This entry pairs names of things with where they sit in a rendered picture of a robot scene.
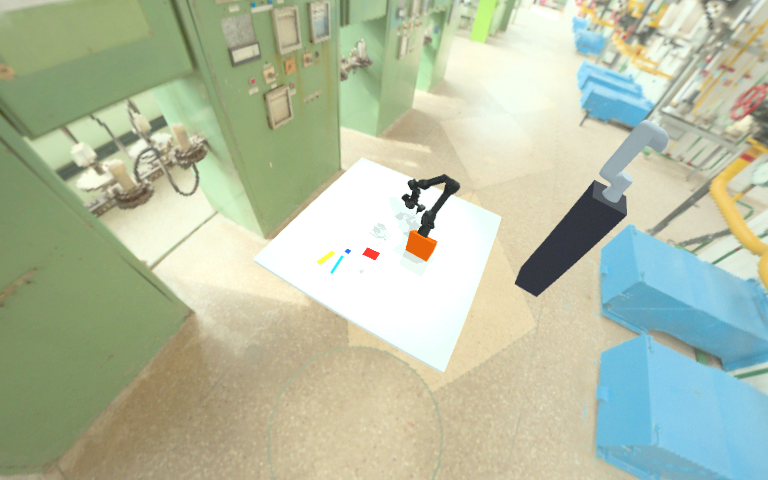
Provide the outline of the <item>yellow flat plate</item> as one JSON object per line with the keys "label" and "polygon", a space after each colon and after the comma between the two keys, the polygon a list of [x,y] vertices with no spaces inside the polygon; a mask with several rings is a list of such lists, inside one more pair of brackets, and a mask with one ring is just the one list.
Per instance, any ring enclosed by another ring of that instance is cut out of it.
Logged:
{"label": "yellow flat plate", "polygon": [[323,258],[321,258],[321,259],[320,259],[320,260],[318,260],[317,262],[318,262],[318,263],[321,265],[322,263],[324,263],[325,261],[327,261],[327,260],[328,260],[328,258],[330,258],[331,256],[333,256],[334,254],[335,254],[335,253],[334,253],[333,251],[330,251],[329,253],[327,253],[327,255],[326,255],[326,256],[324,256]]}

